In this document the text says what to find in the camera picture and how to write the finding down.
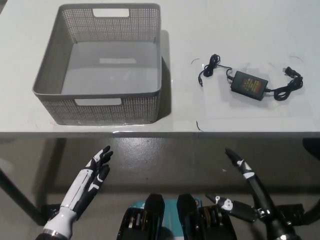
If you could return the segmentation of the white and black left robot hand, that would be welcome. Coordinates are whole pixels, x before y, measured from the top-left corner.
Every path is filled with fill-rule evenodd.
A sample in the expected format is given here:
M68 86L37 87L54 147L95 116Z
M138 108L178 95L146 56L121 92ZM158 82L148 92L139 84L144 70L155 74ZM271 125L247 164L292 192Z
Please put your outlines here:
M90 205L103 182L110 167L108 162L113 155L108 145L94 155L81 169L68 189L58 213L49 219L43 227L38 240L69 240L73 235L73 224Z

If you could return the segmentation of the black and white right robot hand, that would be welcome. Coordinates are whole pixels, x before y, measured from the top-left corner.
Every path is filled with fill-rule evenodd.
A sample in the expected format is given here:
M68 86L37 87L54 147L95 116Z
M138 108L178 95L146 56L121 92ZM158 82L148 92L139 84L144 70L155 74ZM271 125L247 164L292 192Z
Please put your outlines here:
M254 206L215 194L205 196L219 209L240 220L249 223L261 220L265 224L276 220L279 217L278 210L258 175L242 157L230 148L225 149L225 154L248 183Z

